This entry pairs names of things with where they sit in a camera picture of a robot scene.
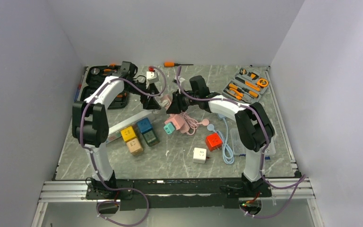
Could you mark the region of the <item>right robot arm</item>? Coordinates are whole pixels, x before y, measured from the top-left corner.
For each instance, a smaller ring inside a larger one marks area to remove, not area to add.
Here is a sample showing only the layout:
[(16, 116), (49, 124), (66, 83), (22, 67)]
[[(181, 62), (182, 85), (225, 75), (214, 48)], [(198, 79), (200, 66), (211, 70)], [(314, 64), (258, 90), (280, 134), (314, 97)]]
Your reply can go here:
[(220, 114), (235, 121), (240, 141), (245, 148), (246, 164), (242, 173), (242, 192), (247, 196), (255, 195), (263, 183), (264, 152), (275, 135), (274, 127), (259, 102), (252, 104), (239, 103), (217, 92), (210, 92), (202, 76), (190, 79), (191, 90), (181, 87), (172, 93), (168, 114), (180, 114), (190, 106)]

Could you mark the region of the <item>black tool case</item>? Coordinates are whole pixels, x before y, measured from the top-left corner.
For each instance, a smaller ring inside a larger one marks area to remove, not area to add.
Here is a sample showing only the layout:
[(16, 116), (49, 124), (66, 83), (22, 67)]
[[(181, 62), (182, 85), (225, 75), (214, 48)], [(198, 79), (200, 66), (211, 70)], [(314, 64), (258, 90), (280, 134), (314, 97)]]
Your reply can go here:
[[(120, 65), (101, 65), (86, 67), (83, 80), (79, 85), (77, 101), (83, 101), (91, 96), (104, 82), (105, 78), (117, 72)], [(122, 91), (109, 105), (108, 109), (122, 109), (129, 103), (129, 92)]]

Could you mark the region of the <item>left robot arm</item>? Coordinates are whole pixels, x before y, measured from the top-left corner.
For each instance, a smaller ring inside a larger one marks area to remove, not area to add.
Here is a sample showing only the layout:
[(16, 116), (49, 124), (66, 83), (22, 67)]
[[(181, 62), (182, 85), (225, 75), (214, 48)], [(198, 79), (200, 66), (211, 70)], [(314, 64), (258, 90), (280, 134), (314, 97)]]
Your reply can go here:
[(159, 76), (166, 76), (157, 67), (152, 67), (145, 76), (145, 81), (138, 81), (138, 68), (129, 61), (123, 61), (118, 69), (106, 76), (98, 89), (83, 101), (76, 101), (72, 106), (72, 136), (76, 138), (86, 151), (91, 167), (94, 189), (106, 199), (112, 198), (117, 192), (116, 176), (109, 162), (106, 151), (106, 140), (109, 135), (107, 110), (109, 105), (123, 91), (140, 96), (145, 110), (159, 110), (160, 104), (155, 97), (160, 96), (155, 83)]

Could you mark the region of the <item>white cube adapter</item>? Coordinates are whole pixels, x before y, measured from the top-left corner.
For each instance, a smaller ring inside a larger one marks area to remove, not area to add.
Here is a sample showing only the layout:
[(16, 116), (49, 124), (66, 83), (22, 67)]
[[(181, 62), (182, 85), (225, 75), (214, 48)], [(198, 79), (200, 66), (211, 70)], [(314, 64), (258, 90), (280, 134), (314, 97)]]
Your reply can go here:
[(207, 159), (207, 150), (205, 148), (194, 148), (193, 163), (204, 164)]

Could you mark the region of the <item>white power strip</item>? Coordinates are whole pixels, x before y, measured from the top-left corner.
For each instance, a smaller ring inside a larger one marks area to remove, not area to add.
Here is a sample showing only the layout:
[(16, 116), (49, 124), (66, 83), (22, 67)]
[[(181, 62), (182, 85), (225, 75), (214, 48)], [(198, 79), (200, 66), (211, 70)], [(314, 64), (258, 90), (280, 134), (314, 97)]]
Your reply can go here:
[(121, 138), (121, 130), (123, 130), (129, 126), (135, 127), (138, 121), (140, 121), (146, 117), (149, 117), (151, 114), (152, 114), (152, 111), (143, 110), (135, 115), (132, 115), (131, 117), (127, 118), (126, 120), (123, 120), (123, 121), (115, 124), (114, 126), (111, 126), (109, 128), (109, 134), (108, 134), (108, 137), (106, 140), (106, 144), (111, 143), (118, 138)]

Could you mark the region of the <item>teal cube adapter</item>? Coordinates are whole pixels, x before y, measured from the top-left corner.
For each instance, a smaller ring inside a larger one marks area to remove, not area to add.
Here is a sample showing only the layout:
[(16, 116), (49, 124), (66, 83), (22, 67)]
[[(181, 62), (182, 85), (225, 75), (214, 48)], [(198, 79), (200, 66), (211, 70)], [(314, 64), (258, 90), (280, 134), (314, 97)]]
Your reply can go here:
[(172, 134), (174, 131), (176, 131), (176, 127), (173, 125), (172, 122), (168, 122), (165, 124), (164, 126), (164, 131), (166, 132), (166, 134), (170, 135)]

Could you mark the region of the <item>light blue power strip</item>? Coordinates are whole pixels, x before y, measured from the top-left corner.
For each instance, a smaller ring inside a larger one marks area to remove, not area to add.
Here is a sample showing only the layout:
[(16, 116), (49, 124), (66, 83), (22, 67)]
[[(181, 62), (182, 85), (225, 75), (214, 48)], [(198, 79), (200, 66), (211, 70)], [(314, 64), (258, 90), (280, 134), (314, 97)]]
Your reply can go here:
[(222, 120), (222, 121), (226, 121), (226, 119), (227, 119), (227, 117), (226, 117), (226, 116), (224, 116), (224, 115), (222, 115), (222, 114), (220, 114), (220, 113), (217, 113), (217, 116), (218, 116), (218, 118), (219, 118), (220, 120)]

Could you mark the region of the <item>red cube adapter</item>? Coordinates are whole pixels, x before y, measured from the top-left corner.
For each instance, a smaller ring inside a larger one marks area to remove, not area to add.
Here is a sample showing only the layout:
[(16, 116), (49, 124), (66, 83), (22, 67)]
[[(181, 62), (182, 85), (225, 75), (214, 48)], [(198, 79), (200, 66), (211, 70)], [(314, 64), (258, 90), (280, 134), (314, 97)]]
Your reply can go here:
[(221, 148), (223, 145), (223, 141), (221, 140), (219, 134), (215, 132), (215, 133), (212, 133), (212, 134), (206, 136), (205, 144), (206, 144), (207, 148), (209, 149), (209, 151), (212, 152), (216, 149)]

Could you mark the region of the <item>pink cube adapter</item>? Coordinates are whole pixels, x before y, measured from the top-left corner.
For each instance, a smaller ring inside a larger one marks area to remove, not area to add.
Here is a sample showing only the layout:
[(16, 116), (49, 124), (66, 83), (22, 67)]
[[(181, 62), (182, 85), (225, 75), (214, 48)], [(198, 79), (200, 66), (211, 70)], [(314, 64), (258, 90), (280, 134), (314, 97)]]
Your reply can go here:
[(168, 122), (172, 122), (176, 127), (176, 131), (179, 131), (180, 133), (187, 133), (190, 130), (190, 127), (182, 114), (171, 114), (164, 123), (166, 124)]

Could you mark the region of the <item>dark green cube adapter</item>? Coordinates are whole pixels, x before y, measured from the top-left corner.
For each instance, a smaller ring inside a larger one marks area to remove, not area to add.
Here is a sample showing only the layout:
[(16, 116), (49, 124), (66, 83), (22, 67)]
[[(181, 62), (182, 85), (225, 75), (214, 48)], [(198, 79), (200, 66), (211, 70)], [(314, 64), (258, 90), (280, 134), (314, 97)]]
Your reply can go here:
[(152, 147), (160, 142), (154, 130), (146, 131), (142, 134), (146, 144)]

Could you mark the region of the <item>pink power strip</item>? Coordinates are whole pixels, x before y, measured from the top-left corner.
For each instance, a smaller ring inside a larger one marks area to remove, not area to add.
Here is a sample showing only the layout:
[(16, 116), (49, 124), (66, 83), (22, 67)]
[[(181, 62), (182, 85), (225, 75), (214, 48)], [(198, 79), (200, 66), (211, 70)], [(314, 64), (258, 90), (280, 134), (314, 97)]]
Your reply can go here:
[(169, 94), (164, 95), (163, 97), (160, 98), (159, 104), (165, 110), (167, 110), (170, 107), (171, 103), (172, 103), (172, 97)]

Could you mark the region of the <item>grey tool case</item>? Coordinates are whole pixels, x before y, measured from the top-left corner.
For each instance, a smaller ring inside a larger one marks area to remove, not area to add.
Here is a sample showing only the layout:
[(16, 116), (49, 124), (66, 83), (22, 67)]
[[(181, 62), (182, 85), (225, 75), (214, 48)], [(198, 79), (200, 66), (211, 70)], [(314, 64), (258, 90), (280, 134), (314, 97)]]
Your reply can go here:
[(236, 102), (258, 102), (268, 91), (269, 67), (241, 67), (227, 82), (222, 95)]

